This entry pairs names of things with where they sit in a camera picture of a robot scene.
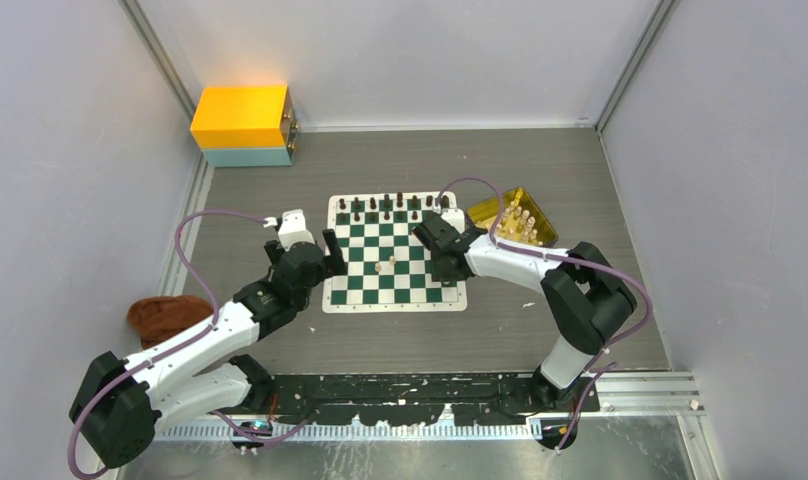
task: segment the reflective metal surface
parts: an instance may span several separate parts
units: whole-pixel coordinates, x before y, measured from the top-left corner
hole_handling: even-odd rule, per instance
[[[582,419],[560,457],[533,439],[286,442],[258,456],[227,442],[158,442],[119,478],[693,479],[689,465],[677,417],[619,416]]]

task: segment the yellow lid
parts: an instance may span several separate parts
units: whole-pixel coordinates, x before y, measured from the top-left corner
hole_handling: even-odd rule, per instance
[[[287,86],[207,87],[189,130],[201,148],[279,147]]]

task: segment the wood grain surface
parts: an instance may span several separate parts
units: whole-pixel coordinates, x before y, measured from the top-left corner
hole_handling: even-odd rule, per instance
[[[593,243],[615,268],[639,278],[591,129],[303,134],[292,167],[217,169],[207,207],[260,215],[302,208],[320,240],[331,195],[438,190],[464,175],[502,190],[525,187],[560,235],[558,247]],[[492,195],[478,183],[453,191],[463,207]],[[272,233],[235,218],[203,220],[192,263],[219,301],[265,275],[263,244]],[[246,352],[274,373],[533,370],[558,337],[544,298],[489,278],[472,279],[467,289],[464,312],[334,315],[322,312],[318,288],[308,310]],[[185,292],[203,296],[191,277]],[[668,368],[654,325],[615,346],[607,360]]]

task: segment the green square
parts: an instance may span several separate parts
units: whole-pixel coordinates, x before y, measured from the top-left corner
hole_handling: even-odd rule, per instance
[[[380,261],[388,261],[389,257],[395,255],[395,248],[394,247],[380,247],[378,249],[378,258]]]
[[[429,288],[426,295],[428,303],[437,303],[442,301],[441,288]]]
[[[378,278],[378,288],[381,290],[395,288],[395,277],[392,275],[381,275],[380,278]]]
[[[348,294],[345,290],[336,290],[330,292],[331,305],[345,305],[345,302],[347,300],[348,300]]]
[[[425,247],[421,245],[418,247],[410,247],[410,260],[424,260]]]
[[[364,305],[375,305],[378,303],[378,291],[377,290],[366,290],[363,292],[363,304]]]
[[[410,288],[425,288],[425,276],[418,273],[410,275]]]
[[[410,290],[395,290],[395,303],[410,303]]]
[[[363,277],[348,277],[348,290],[360,290],[363,288]]]

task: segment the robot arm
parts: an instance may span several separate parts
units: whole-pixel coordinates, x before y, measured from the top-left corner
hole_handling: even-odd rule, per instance
[[[85,418],[81,433],[107,468],[136,458],[156,433],[205,412],[225,407],[259,410],[270,397],[272,377],[247,355],[209,373],[194,374],[231,352],[251,345],[291,322],[309,305],[313,287],[346,273],[336,235],[322,232],[325,255],[306,229],[301,210],[285,212],[277,222],[278,241],[265,245],[270,274],[242,288],[212,316],[184,332],[119,360],[112,352],[89,365],[69,411],[75,421],[84,406],[110,381],[207,328],[197,342],[152,362],[121,382]]]
[[[552,253],[609,265],[589,243],[581,242],[571,250],[541,249],[543,256],[538,258],[499,248],[486,230],[463,230],[463,224],[463,212],[449,209],[441,216],[426,215],[413,231],[430,250],[434,280],[495,277],[546,297],[560,338],[534,374],[535,393],[546,405],[563,403],[587,363],[636,309],[636,299],[619,279],[545,258]],[[509,240],[501,243],[530,248]],[[578,284],[589,288],[584,292]]]

